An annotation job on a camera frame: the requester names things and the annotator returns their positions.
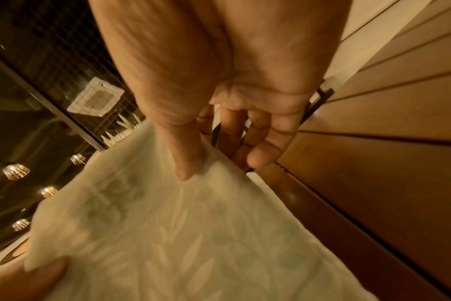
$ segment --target mesh screen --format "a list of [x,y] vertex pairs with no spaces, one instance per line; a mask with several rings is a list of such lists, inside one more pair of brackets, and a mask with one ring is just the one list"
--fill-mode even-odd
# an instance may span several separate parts
[[0,1],[0,57],[97,137],[141,117],[87,0]]

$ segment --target wire mesh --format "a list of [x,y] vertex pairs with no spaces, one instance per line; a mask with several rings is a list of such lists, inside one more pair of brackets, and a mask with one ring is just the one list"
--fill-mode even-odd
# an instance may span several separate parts
[[97,137],[141,117],[87,0],[0,1],[0,57]]

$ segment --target metal frame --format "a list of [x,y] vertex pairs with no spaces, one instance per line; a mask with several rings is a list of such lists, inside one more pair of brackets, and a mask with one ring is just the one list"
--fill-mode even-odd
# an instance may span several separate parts
[[82,124],[74,120],[64,109],[56,105],[53,101],[45,97],[39,92],[31,83],[29,83],[24,77],[22,77],[14,68],[7,64],[2,58],[0,58],[0,70],[9,76],[19,86],[24,88],[32,97],[39,101],[44,107],[51,111],[61,121],[65,122],[76,134],[82,137],[90,145],[99,151],[106,149],[103,142],[92,134]]

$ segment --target pale green fabric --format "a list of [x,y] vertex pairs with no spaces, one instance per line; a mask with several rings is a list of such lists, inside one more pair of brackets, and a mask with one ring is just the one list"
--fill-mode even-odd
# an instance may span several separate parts
[[144,123],[42,202],[26,268],[71,258],[46,301],[375,300],[258,176],[204,147],[179,183]]

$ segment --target wooden panel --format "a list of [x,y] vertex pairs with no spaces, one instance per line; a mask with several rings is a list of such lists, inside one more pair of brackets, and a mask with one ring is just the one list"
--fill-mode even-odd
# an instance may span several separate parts
[[451,35],[359,71],[329,101],[410,84],[449,72]]
[[451,0],[436,0],[429,4],[429,6],[420,14],[418,14],[412,21],[410,21],[396,36],[407,33],[409,30],[417,28],[419,25],[432,20],[441,13],[451,9]]
[[300,129],[451,141],[451,75],[326,103]]
[[392,57],[398,56],[425,43],[441,38],[451,33],[451,10],[431,19],[411,32],[395,37],[372,59],[370,59],[362,69],[382,63]]
[[451,147],[300,133],[279,163],[451,289]]
[[343,215],[276,165],[257,173],[294,216],[381,301],[448,300]]

